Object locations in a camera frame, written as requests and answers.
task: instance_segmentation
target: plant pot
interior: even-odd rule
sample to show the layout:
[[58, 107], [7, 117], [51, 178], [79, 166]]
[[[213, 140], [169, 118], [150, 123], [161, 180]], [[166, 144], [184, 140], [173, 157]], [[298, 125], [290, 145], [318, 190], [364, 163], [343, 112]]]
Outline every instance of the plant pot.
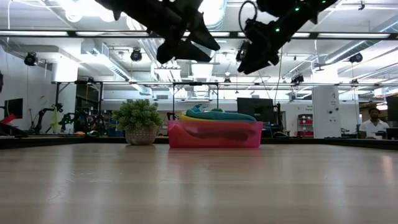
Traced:
[[156, 128], [137, 129], [134, 131], [126, 131], [126, 141], [136, 146], [145, 146], [154, 143], [156, 139]]

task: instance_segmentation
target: pink storage bin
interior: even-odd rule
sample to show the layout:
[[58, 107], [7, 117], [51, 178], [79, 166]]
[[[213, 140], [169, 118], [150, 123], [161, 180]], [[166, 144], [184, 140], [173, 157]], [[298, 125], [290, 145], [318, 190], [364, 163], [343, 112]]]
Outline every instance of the pink storage bin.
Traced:
[[259, 147], [262, 122], [169, 121], [170, 147]]

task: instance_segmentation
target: man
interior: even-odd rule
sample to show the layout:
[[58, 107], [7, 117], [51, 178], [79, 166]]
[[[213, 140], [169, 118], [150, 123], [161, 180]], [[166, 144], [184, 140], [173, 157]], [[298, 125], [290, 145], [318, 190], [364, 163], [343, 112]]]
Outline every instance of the man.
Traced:
[[389, 125], [379, 119], [380, 111], [377, 108], [369, 110], [371, 116], [370, 120], [363, 122], [359, 127], [359, 136], [361, 139], [382, 139], [382, 136], [377, 136], [379, 131], [386, 131]]

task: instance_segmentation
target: metal frame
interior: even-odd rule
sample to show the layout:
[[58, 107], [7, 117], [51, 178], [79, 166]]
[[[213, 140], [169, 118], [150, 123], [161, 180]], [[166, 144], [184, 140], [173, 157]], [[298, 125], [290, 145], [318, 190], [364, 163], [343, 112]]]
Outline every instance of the metal frame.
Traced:
[[[220, 89], [219, 83], [218, 82], [173, 82], [173, 114], [175, 113], [175, 94], [178, 93], [178, 91], [180, 91], [185, 85], [189, 85], [189, 86], [202, 86], [202, 85], [208, 85], [210, 87], [210, 85], [215, 85], [217, 86], [217, 109], [218, 109], [218, 90]], [[177, 92], [175, 92], [175, 86], [176, 85], [181, 85], [182, 87], [180, 89], [177, 90]]]
[[[55, 104], [58, 104], [59, 101], [59, 94], [64, 90], [68, 85], [74, 84], [74, 85], [87, 85], [87, 84], [100, 84], [99, 88], [99, 97], [98, 97], [98, 117], [102, 116], [101, 115], [101, 109], [102, 109], [102, 101], [103, 101], [103, 92], [104, 92], [104, 82], [88, 82], [88, 81], [74, 81], [74, 82], [52, 82], [52, 84], [57, 85], [57, 93], [55, 94]], [[60, 85], [61, 84], [66, 84], [61, 90], [60, 90]]]
[[[189, 83], [193, 82], [180, 82], [184, 83], [185, 85], [189, 85]], [[131, 84], [138, 84], [138, 85], [173, 85], [172, 82], [104, 82], [104, 85], [131, 85]], [[296, 87], [296, 86], [343, 86], [343, 87], [392, 87], [398, 86], [398, 83], [269, 83], [269, 82], [258, 82], [258, 83], [248, 83], [248, 82], [237, 82], [237, 83], [224, 83], [224, 82], [212, 82], [212, 85], [219, 85], [219, 86], [289, 86], [289, 87]]]
[[[238, 31], [210, 32], [216, 39], [247, 39]], [[0, 37], [29, 38], [127, 38], [158, 39], [161, 36], [146, 31], [136, 30], [0, 30]], [[296, 32], [292, 40], [398, 40], [398, 33], [393, 32]]]

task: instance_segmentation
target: wooden table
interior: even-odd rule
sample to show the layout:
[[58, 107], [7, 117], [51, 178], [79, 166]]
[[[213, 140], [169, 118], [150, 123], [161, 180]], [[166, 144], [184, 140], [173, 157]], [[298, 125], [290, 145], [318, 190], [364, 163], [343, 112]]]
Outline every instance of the wooden table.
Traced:
[[44, 223], [397, 223], [398, 153], [321, 145], [0, 151], [0, 220]]

